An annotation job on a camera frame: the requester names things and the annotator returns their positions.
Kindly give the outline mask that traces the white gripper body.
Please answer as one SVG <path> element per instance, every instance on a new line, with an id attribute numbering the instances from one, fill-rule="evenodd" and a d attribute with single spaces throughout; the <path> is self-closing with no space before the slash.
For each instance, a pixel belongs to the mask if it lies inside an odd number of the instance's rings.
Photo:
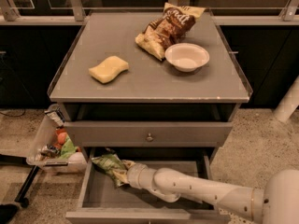
<path id="1" fill-rule="evenodd" d="M 129 168 L 127 179 L 131 187 L 136 189 L 153 190 L 155 170 L 147 165 L 137 163 Z"/>

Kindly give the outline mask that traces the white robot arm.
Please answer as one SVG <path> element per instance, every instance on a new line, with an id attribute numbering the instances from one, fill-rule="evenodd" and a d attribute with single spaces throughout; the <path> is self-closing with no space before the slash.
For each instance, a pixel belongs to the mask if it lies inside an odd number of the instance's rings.
<path id="1" fill-rule="evenodd" d="M 145 189 L 173 203 L 184 195 L 230 211 L 257 224 L 299 224 L 299 171 L 273 175 L 264 189 L 253 189 L 185 175 L 170 168 L 154 170 L 133 165 L 127 173 L 131 187 Z"/>

